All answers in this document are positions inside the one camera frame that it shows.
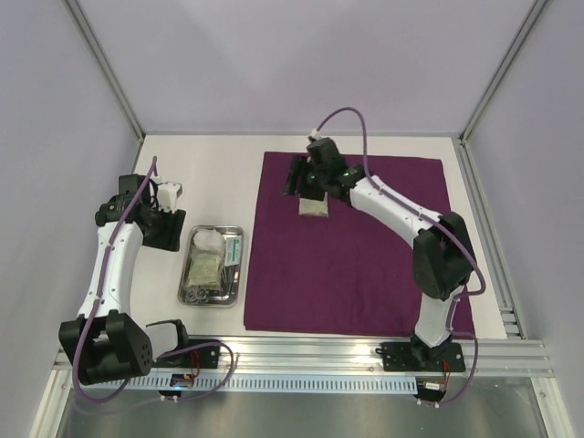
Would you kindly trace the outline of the green gauze packet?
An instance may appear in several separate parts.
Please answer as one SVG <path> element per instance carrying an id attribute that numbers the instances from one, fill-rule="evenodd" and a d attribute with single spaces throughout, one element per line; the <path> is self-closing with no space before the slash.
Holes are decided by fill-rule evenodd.
<path id="1" fill-rule="evenodd" d="M 298 200 L 298 214 L 301 216 L 328 217 L 328 199 L 312 200 L 308 198 L 300 198 Z"/>
<path id="2" fill-rule="evenodd" d="M 221 257 L 215 254 L 196 254 L 189 268 L 188 284 L 190 286 L 213 285 L 219 281 Z"/>

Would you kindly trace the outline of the stainless steel instrument tray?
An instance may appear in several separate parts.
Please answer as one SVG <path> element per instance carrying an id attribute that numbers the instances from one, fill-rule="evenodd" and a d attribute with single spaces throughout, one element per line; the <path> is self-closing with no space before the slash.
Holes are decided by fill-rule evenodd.
<path id="1" fill-rule="evenodd" d="M 217 253 L 210 253 L 210 252 L 206 252 L 206 251 L 201 251 L 198 248 L 196 248 L 193 244 L 193 235 L 200 229 L 215 229 L 216 231 L 218 231 L 224 238 L 224 251 L 221 254 L 217 254 Z M 232 294 L 228 294 L 226 295 L 221 288 L 221 273 L 222 273 L 222 269 L 225 267 L 224 265 L 224 254 L 225 254 L 225 239 L 228 235 L 241 235 L 242 236 L 242 251 L 241 251 L 241 261 L 240 264 L 237 265 L 238 267 L 238 279 L 237 282 L 234 284 L 234 287 L 232 289 L 233 293 Z M 237 298 L 238 298 L 238 288 L 239 288 L 239 277 L 240 277 L 240 272 L 241 272 L 241 268 L 242 268 L 242 258 L 243 258 L 243 252 L 244 252 L 244 233 L 243 230 L 237 226 L 211 226 L 211 225 L 197 225 L 195 226 L 191 232 L 189 233 L 189 237 L 187 240 L 187 250 L 186 250 L 186 254 L 185 254 L 185 258 L 184 258 L 184 263 L 183 263 L 183 268 L 182 268 L 182 274 L 181 274 L 181 281 L 179 284 L 179 288 L 178 288 L 178 299 L 179 301 L 184 304 L 185 306 L 190 306 L 190 307 L 230 307 L 232 306 Z M 216 284 L 213 285 L 205 285 L 205 286 L 199 286 L 199 287 L 203 287 L 206 289 L 209 289 L 211 294 L 210 294 L 210 300 L 209 303 L 206 305 L 199 305 L 199 306 L 192 306 L 192 305 L 187 305 L 185 303 L 184 300 L 184 292 L 185 289 L 187 287 L 190 287 L 190 285 L 188 284 L 188 273 L 189 273 L 189 268 L 191 265 L 191 261 L 193 259 L 193 257 L 196 254 L 201 254 L 201 253 L 207 253 L 207 254 L 215 254 L 215 255 L 219 255 L 222 259 L 221 261 L 221 270 L 220 270 L 220 276 L 219 276 L 219 281 Z"/>

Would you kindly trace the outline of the white green alcohol wipe packet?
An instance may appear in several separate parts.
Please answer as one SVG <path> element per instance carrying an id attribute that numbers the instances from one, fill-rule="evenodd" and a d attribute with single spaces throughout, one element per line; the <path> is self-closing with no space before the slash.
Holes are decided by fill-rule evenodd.
<path id="1" fill-rule="evenodd" d="M 225 239 L 225 266 L 237 266 L 241 261 L 242 236 L 228 235 Z"/>

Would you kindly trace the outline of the plain steel surgical scissors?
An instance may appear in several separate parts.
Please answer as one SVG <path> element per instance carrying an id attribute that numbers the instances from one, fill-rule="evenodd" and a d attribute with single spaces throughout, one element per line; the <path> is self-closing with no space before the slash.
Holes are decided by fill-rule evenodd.
<path id="1" fill-rule="evenodd" d="M 187 305 L 206 305 L 209 303 L 210 294 L 211 292 L 209 289 L 199 286 L 190 286 L 185 289 L 184 300 Z"/>

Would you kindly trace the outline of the purple surgical drape cloth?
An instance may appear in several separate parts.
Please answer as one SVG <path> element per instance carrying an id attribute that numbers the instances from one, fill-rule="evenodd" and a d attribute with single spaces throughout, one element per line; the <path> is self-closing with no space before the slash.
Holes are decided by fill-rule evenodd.
<path id="1" fill-rule="evenodd" d="M 426 296 L 411 247 L 387 225 L 342 201 L 303 215 L 283 194 L 293 154 L 264 155 L 245 292 L 249 330 L 444 339 L 473 332 L 467 299 Z"/>

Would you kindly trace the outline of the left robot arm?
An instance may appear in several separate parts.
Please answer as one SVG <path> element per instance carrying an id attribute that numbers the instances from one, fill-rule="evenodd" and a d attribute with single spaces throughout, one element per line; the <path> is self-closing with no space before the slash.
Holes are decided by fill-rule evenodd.
<path id="1" fill-rule="evenodd" d="M 139 325 L 130 315 L 130 293 L 139 250 L 180 248 L 186 216 L 177 207 L 177 182 L 158 176 L 122 175 L 119 191 L 95 213 L 98 252 L 88 293 L 75 319 L 61 324 L 58 339 L 80 384 L 89 386 L 147 375 L 161 356 L 180 366 L 191 343 L 179 319 Z"/>

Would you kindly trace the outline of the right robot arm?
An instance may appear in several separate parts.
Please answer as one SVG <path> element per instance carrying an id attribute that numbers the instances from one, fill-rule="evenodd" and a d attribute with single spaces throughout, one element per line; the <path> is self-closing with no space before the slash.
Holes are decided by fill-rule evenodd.
<path id="1" fill-rule="evenodd" d="M 456 302 L 475 271 L 464 219 L 420 206 L 372 174 L 366 163 L 348 165 L 331 138 L 312 139 L 307 151 L 292 158 L 285 195 L 340 200 L 384 224 L 412 249 L 412 276 L 422 301 L 411 356 L 419 368 L 433 369 L 453 344 Z"/>

